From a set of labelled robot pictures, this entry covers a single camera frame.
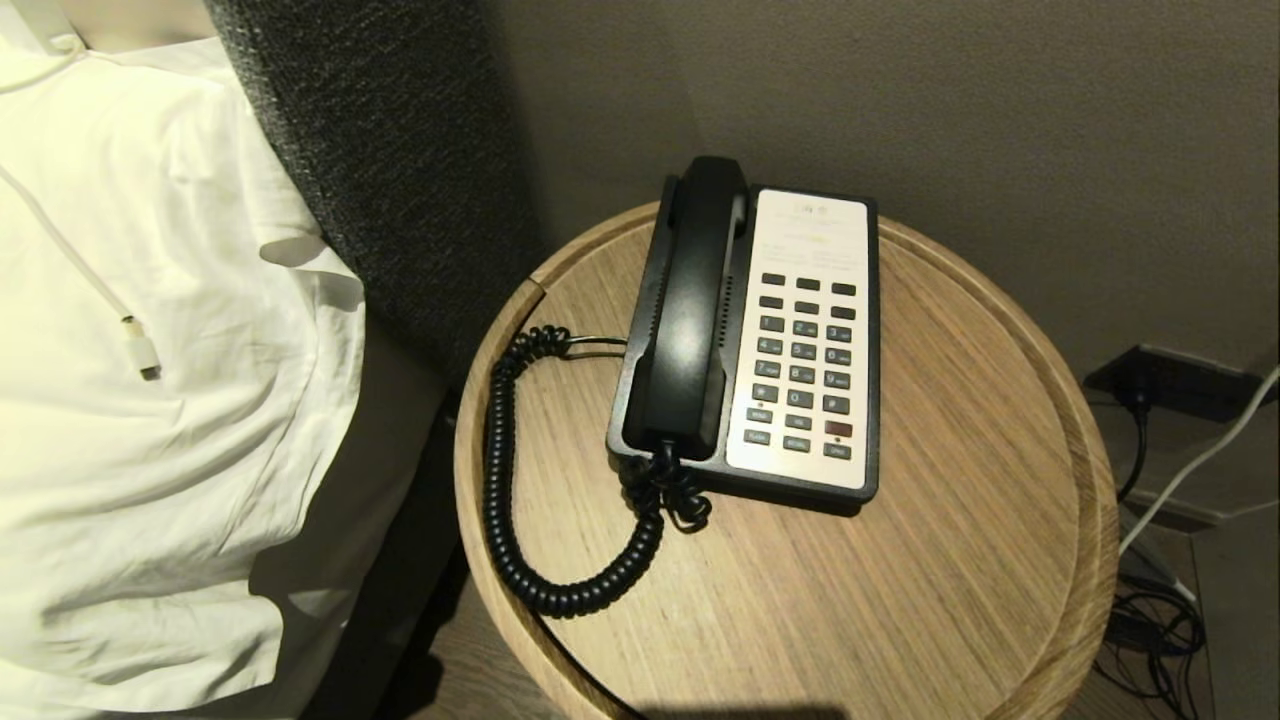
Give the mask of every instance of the beige wall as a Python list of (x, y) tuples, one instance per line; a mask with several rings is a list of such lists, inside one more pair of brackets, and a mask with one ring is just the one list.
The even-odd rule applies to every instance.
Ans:
[[(699, 152), (867, 193), (1079, 377), (1135, 342), (1277, 360), (1277, 5), (489, 0), (556, 242)], [(1100, 409), (1120, 471), (1132, 423)], [(1152, 416), (1143, 487), (1225, 428)], [(1276, 407), (1179, 497), (1276, 500)]]

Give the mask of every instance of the black coiled cord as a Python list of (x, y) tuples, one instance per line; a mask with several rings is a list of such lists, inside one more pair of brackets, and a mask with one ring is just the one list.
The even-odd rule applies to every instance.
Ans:
[(662, 542), (662, 509), (672, 514), (681, 532), (707, 525), (710, 501), (699, 493), (692, 473), (680, 465), (669, 443), (652, 462), (623, 465), (621, 479), (627, 503), (636, 515), (622, 552), (593, 578), (562, 585), (529, 566), (511, 519), (511, 477), (516, 456), (516, 378), (543, 357), (566, 357), (579, 343), (625, 345), (621, 338), (571, 337), (553, 325), (530, 328), (517, 334), (498, 359), (489, 377), (489, 415), (485, 433), (484, 527), (485, 542), (498, 577), (534, 612), (570, 618), (595, 612), (631, 589), (649, 569)]

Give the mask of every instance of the white pillow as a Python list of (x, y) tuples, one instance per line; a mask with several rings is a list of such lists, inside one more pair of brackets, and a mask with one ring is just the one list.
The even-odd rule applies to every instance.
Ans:
[[(298, 532), (358, 392), (362, 286), (238, 87), (122, 61), (0, 94), (0, 164), (163, 364), (141, 379), (0, 183), (0, 707), (165, 711), (270, 682), (280, 616), (250, 568)], [(0, 54), (0, 76), (29, 63)]]

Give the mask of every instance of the white charging cable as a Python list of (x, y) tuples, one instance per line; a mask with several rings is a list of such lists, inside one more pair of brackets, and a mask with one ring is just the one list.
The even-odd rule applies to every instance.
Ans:
[(1234, 425), (1231, 425), (1231, 429), (1226, 430), (1226, 434), (1219, 438), (1219, 441), (1213, 443), (1213, 447), (1210, 447), (1204, 452), (1199, 454), (1196, 457), (1196, 460), (1188, 462), (1185, 468), (1183, 468), (1181, 470), (1178, 471), (1176, 475), (1174, 475), (1174, 479), (1169, 482), (1169, 487), (1165, 488), (1165, 492), (1160, 493), (1160, 497), (1156, 498), (1156, 502), (1151, 503), (1151, 507), (1147, 509), (1147, 512), (1144, 512), (1143, 516), (1138, 519), (1138, 524), (1134, 525), (1132, 530), (1129, 530), (1128, 536), (1125, 536), (1124, 542), (1120, 543), (1120, 555), (1124, 555), (1124, 551), (1128, 550), (1130, 544), (1133, 544), (1133, 541), (1134, 538), (1138, 537), (1138, 533), (1140, 533), (1147, 527), (1147, 524), (1151, 523), (1151, 519), (1156, 516), (1156, 512), (1158, 512), (1160, 507), (1165, 503), (1166, 500), (1169, 500), (1169, 496), (1174, 495), (1174, 491), (1178, 489), (1178, 486), (1183, 484), (1183, 480), (1187, 479), (1187, 475), (1190, 475), (1192, 470), (1199, 468), (1206, 460), (1217, 455), (1220, 450), (1222, 450), (1233, 439), (1235, 439), (1235, 436), (1240, 434), (1240, 430), (1244, 429), (1244, 425), (1249, 424), (1249, 420), (1253, 419), (1253, 414), (1257, 413), (1258, 406), (1262, 405), (1262, 398), (1267, 396), (1267, 391), (1271, 389), (1271, 386), (1276, 384), (1276, 379), (1280, 379), (1280, 365), (1276, 365), (1271, 370), (1271, 374), (1267, 375), (1266, 379), (1262, 380), (1262, 384), (1258, 386), (1258, 389), (1253, 392), (1253, 397), (1249, 400), (1249, 404), (1244, 407), (1244, 413), (1242, 413), (1240, 418), (1235, 421)]
[(44, 70), (28, 78), (23, 78), (12, 85), (0, 85), (0, 92), (15, 92), (18, 90), (24, 90), (33, 85), (38, 85), (54, 77), (55, 74), (65, 70), (67, 68), (72, 67), (73, 63), (76, 63), (81, 58), (84, 58), (88, 54), (88, 51), (84, 49), (84, 41), (82, 41), (78, 35), (70, 35), (70, 33), (59, 35), (58, 37), (51, 38), (49, 42), (54, 47), (63, 50), (67, 54), (55, 60)]
[(26, 202), (31, 214), (36, 217), (36, 220), (40, 222), (40, 224), (45, 228), (45, 232), (49, 233), (49, 237), (52, 238), (54, 245), (61, 250), (63, 256), (65, 256), (67, 260), (88, 282), (88, 284), (91, 284), (93, 290), (102, 296), (102, 300), (111, 306), (111, 310), (120, 316), (120, 323), (124, 325), (125, 350), (129, 352), (129, 357), (133, 360), (133, 366), (142, 374), (142, 378), (147, 380), (159, 378), (160, 357), (156, 355), (155, 343), (152, 343), (151, 338), (147, 337), (142, 323), (140, 323), (138, 319), (133, 316), (133, 313), (129, 311), (128, 306), (125, 306), (124, 302), (120, 301), (114, 292), (111, 292), (111, 288), (102, 282), (102, 278), (97, 277), (97, 273), (88, 266), (84, 258), (82, 258), (81, 254), (72, 247), (72, 243), (67, 242), (67, 238), (58, 231), (54, 222), (49, 219), (45, 209), (40, 206), (40, 202), (33, 195), (31, 195), (31, 191), (18, 182), (18, 178), (13, 177), (4, 165), (0, 165), (0, 178), (3, 178), (9, 187), (18, 193), (18, 197)]

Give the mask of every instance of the red button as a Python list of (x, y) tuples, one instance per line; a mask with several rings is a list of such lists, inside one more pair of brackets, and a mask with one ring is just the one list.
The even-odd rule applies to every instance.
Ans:
[(849, 423), (836, 423), (835, 420), (827, 420), (827, 434), (840, 436), (840, 437), (854, 437), (854, 427)]

